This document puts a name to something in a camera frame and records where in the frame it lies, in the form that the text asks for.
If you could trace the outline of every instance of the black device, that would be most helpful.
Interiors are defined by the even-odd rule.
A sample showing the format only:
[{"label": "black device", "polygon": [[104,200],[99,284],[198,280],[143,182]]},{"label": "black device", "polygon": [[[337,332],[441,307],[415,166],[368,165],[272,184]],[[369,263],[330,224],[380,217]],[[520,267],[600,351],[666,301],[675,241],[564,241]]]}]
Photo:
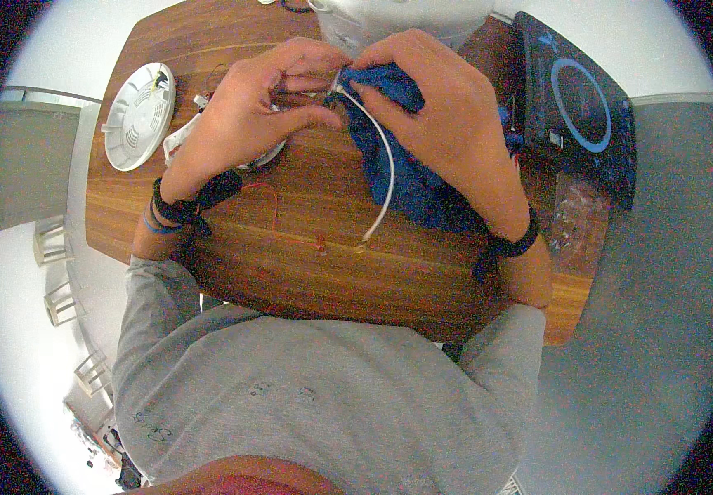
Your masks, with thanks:
[{"label": "black device", "polygon": [[635,194],[629,97],[588,55],[535,17],[514,20],[524,43],[524,149],[588,177],[615,206]]}]

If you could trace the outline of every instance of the blue bracelet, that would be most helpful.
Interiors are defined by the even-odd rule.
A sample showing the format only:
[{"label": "blue bracelet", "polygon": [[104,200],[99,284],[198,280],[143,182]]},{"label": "blue bracelet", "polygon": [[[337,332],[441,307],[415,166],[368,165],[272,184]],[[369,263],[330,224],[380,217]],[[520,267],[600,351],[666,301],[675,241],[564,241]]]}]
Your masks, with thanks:
[{"label": "blue bracelet", "polygon": [[144,213],[144,212],[142,212],[142,220],[144,221],[145,226],[147,227],[147,229],[148,229],[150,232],[152,232],[152,233],[161,233],[161,234],[164,234],[164,233],[175,233],[175,232],[180,231],[180,230],[183,228],[183,225],[173,226],[173,227],[165,226],[163,229],[156,229],[156,228],[153,228],[153,225],[151,225],[150,223],[147,223],[147,217],[145,216],[145,213]]}]

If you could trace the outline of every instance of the gray t-shirt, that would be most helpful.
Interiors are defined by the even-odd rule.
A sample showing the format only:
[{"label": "gray t-shirt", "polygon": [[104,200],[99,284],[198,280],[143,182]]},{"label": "gray t-shirt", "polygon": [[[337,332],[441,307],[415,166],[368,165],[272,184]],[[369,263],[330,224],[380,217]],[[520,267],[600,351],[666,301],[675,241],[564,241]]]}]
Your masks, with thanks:
[{"label": "gray t-shirt", "polygon": [[132,257],[115,419],[151,484],[210,461],[297,462],[349,495],[496,493],[520,461],[543,312],[511,306],[453,363],[408,328],[201,313],[180,264]]}]

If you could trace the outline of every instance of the chair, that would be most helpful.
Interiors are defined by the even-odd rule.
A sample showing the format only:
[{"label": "chair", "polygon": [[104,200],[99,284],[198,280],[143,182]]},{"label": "chair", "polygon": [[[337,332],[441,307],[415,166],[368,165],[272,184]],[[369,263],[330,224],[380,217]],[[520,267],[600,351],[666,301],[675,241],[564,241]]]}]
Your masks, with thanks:
[{"label": "chair", "polygon": [[73,259],[65,246],[64,222],[65,218],[59,217],[43,226],[40,223],[35,224],[32,248],[37,266]]},{"label": "chair", "polygon": [[93,397],[97,391],[112,383],[112,371],[106,363],[106,356],[98,350],[87,356],[74,374],[88,397]]},{"label": "chair", "polygon": [[[76,301],[73,299],[73,294],[68,292],[63,295],[57,295],[57,292],[64,287],[69,287],[70,281],[67,281],[54,289],[53,291],[43,296],[43,303],[48,313],[48,318],[51,319],[52,325],[60,326],[63,323],[70,322],[78,318],[78,312],[75,310]],[[70,309],[74,308],[73,315],[70,316]]]}]

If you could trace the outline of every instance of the hand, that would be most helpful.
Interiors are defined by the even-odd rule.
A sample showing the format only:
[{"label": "hand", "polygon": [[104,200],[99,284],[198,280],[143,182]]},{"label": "hand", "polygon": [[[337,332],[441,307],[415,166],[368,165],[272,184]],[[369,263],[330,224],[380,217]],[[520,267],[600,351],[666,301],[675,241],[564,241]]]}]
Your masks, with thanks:
[{"label": "hand", "polygon": [[367,47],[352,67],[391,62],[414,79],[425,106],[410,114],[378,90],[352,82],[365,108],[425,166],[464,194],[495,233],[513,241],[521,238],[529,223],[528,203],[505,148],[489,80],[419,29]]},{"label": "hand", "polygon": [[[312,74],[350,62],[327,43],[299,37],[233,64],[162,179],[164,201],[192,199],[209,179],[259,158],[292,132],[314,124],[341,127],[340,117],[320,105],[275,113],[271,104],[280,95],[328,90],[331,81]],[[312,99],[298,95],[285,101]]]}]

